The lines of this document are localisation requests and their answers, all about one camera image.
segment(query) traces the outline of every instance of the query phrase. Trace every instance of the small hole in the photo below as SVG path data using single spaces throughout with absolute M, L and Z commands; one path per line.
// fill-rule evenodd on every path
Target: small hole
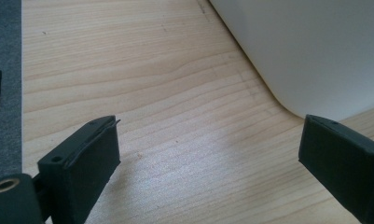
M 20 180 L 18 178 L 10 178 L 0 181 L 0 193 L 15 188 L 19 183 Z
M 54 157 L 54 158 L 52 158 L 51 161 L 58 162 L 58 161 L 61 161 L 61 160 L 62 160 L 62 157 Z

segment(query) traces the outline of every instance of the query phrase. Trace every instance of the gray carpet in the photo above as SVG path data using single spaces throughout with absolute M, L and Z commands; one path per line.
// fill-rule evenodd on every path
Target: gray carpet
M 0 0 L 0 176 L 21 172 L 21 1 Z

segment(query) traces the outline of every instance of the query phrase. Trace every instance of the wood grain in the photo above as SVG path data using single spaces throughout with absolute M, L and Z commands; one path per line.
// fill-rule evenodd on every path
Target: wood grain
M 357 223 L 298 163 L 303 119 L 204 0 L 23 1 L 23 169 L 115 114 L 87 223 Z M 374 139 L 374 110 L 344 120 Z

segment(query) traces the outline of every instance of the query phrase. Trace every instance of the white device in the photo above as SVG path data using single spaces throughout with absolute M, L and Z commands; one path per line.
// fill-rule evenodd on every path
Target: white device
M 346 119 L 374 108 L 374 0 L 211 0 L 277 100 Z

